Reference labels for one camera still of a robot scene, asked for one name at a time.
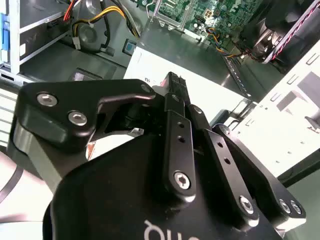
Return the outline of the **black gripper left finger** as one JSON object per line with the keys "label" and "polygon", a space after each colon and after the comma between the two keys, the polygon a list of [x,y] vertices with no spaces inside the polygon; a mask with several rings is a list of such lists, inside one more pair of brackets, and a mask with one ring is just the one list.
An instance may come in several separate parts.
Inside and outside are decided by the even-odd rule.
{"label": "black gripper left finger", "polygon": [[155,87],[139,79],[29,83],[18,94],[14,145],[55,192],[68,173],[86,162],[91,141],[139,128],[143,134],[138,137],[160,137],[166,191],[176,201],[192,201],[193,138],[179,78],[170,72]]}

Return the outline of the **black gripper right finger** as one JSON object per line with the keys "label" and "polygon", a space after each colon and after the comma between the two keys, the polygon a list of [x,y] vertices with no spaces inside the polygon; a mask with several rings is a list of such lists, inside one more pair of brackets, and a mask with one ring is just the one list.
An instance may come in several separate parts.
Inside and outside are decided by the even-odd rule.
{"label": "black gripper right finger", "polygon": [[210,176],[218,181],[223,205],[237,229],[252,229],[265,217],[274,229],[303,225],[307,214],[296,198],[274,177],[225,125],[211,127],[204,112],[191,104],[186,81],[179,77],[180,94],[197,144],[204,151]]}

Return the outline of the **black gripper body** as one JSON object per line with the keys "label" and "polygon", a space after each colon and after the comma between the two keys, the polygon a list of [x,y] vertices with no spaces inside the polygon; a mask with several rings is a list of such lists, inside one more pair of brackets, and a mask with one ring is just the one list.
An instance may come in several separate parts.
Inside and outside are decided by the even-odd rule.
{"label": "black gripper body", "polygon": [[213,160],[195,153],[196,196],[182,205],[162,182],[161,139],[137,137],[68,173],[43,217],[45,240],[278,240],[261,216],[247,231],[234,216]]}

